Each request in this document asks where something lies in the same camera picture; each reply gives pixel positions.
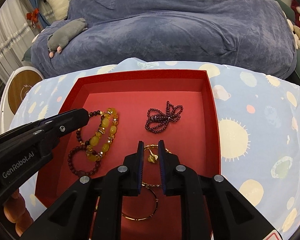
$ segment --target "white sheer curtain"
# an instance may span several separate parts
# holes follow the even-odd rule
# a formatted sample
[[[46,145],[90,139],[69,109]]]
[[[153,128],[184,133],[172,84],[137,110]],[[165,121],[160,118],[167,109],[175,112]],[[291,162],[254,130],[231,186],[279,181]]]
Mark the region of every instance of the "white sheer curtain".
[[[0,78],[7,82],[40,30],[32,30],[26,13],[32,12],[24,0],[6,0],[0,8]]]

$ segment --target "metal screw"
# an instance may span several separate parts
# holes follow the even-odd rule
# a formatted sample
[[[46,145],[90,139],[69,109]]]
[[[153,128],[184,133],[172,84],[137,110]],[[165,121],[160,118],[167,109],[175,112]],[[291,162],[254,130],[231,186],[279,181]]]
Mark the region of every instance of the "metal screw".
[[[118,167],[118,171],[119,171],[119,172],[126,172],[127,170],[128,170],[128,167],[127,167],[127,166],[122,165],[122,166],[119,166],[119,167]]]
[[[42,130],[37,130],[37,131],[35,131],[35,132],[33,133],[33,135],[36,135],[36,134],[38,134],[38,133],[40,133],[40,132],[42,132]]]
[[[186,170],[186,167],[183,166],[183,165],[178,165],[178,166],[176,167],[176,170],[177,170],[177,171],[185,171],[185,170]]]
[[[90,180],[90,178],[89,178],[88,176],[82,176],[82,177],[80,178],[80,182],[81,182],[82,184],[86,184],[87,182],[89,182],[89,180]]]
[[[216,182],[223,182],[224,178],[221,175],[216,175],[213,177]]]

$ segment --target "red bow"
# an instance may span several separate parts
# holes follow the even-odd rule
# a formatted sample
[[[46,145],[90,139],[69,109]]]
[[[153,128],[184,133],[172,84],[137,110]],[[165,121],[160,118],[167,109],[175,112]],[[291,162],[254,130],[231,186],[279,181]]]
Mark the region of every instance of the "red bow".
[[[39,13],[38,8],[34,9],[34,11],[32,13],[27,13],[27,19],[29,21],[31,21],[32,28],[34,28],[34,26],[37,26],[37,28],[40,29],[40,26],[37,24],[37,22],[38,22],[38,16],[37,16],[38,13]]]

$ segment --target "human hand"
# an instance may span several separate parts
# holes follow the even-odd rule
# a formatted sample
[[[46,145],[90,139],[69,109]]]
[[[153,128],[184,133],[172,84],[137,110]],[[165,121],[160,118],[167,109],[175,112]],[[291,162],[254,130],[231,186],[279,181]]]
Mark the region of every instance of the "human hand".
[[[19,189],[3,205],[3,211],[7,219],[16,224],[18,236],[21,236],[33,223],[33,219],[26,209],[26,202],[19,193]]]

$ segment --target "red box bottom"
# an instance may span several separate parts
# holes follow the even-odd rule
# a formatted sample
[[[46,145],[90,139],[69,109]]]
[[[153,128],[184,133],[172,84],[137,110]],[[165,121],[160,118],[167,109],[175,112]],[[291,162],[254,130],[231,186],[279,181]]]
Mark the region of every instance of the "red box bottom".
[[[178,77],[164,78],[160,74],[161,78],[151,79],[151,72],[166,73],[167,77],[173,77],[171,72],[177,72]],[[109,107],[118,111],[119,124],[115,139],[93,178],[104,176],[110,169],[121,165],[126,155],[137,151],[138,141],[147,145],[158,144],[161,139],[167,149],[178,155],[180,163],[191,167],[198,174],[213,176],[220,173],[218,121],[206,72],[158,70],[147,71],[147,75],[145,71],[114,74],[119,73],[79,79],[79,85],[74,86],[60,111],[81,107],[89,112],[105,111]],[[170,123],[160,134],[146,131],[148,109],[157,108],[165,112],[167,100],[175,106],[183,105],[181,119],[177,123]],[[82,128],[82,138],[91,138],[99,124],[100,118],[91,118],[89,124]],[[100,151],[105,140],[106,136],[95,147],[97,151]],[[67,162],[69,151],[77,145],[75,132],[63,137],[53,151],[54,159],[39,171],[36,196],[44,205],[50,206],[78,179],[69,170]],[[148,155],[149,151],[146,151],[143,181],[160,184],[159,164],[149,163]],[[89,171],[94,167],[83,151],[74,156],[73,164],[76,170]],[[164,196],[161,188],[153,190],[159,199],[156,214],[143,221],[122,217],[121,239],[181,239],[180,198]],[[142,218],[150,215],[154,207],[154,196],[143,187],[140,196],[124,197],[122,211],[130,217]]]

